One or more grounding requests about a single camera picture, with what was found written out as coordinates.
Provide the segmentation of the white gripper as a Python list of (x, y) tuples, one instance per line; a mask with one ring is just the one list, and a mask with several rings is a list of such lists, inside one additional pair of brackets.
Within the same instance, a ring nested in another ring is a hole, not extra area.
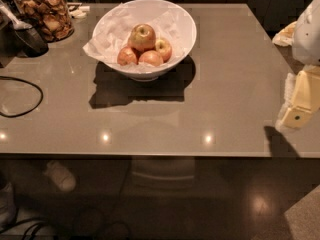
[(305, 66), (285, 80), (284, 103), (275, 124), (279, 132), (303, 128), (320, 109), (320, 0), (313, 0), (299, 16), (292, 55)]

